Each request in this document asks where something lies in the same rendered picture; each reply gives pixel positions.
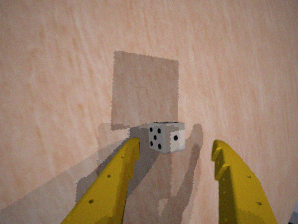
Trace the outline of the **white die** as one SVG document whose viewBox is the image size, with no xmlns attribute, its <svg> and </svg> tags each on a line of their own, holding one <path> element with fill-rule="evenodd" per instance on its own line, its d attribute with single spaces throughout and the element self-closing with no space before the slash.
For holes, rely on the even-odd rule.
<svg viewBox="0 0 298 224">
<path fill-rule="evenodd" d="M 149 123 L 149 148 L 162 154 L 185 149 L 185 124 L 183 122 Z"/>
</svg>

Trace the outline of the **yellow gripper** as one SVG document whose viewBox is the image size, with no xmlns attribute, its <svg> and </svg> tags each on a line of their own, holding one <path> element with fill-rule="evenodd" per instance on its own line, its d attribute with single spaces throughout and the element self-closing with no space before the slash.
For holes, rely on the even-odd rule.
<svg viewBox="0 0 298 224">
<path fill-rule="evenodd" d="M 140 138 L 129 139 L 61 224 L 123 224 L 139 151 Z M 219 224 L 278 224 L 259 179 L 227 143 L 214 140 L 211 161 L 219 181 Z"/>
</svg>

